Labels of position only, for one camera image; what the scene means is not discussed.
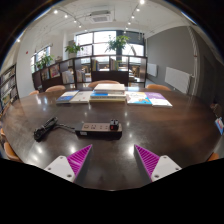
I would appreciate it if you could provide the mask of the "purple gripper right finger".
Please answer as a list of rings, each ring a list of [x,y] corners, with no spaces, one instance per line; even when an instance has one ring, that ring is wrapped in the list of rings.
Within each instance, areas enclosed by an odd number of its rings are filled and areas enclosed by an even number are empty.
[[[168,155],[158,156],[138,145],[134,145],[134,153],[139,169],[145,179],[151,182],[181,170],[181,167]]]

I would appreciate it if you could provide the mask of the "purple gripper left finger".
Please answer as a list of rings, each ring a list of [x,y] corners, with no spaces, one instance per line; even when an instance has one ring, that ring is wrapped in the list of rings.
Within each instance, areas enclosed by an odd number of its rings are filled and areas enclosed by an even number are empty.
[[[45,168],[45,171],[69,182],[75,182],[86,165],[91,149],[92,145],[88,145],[69,156],[60,155]]]

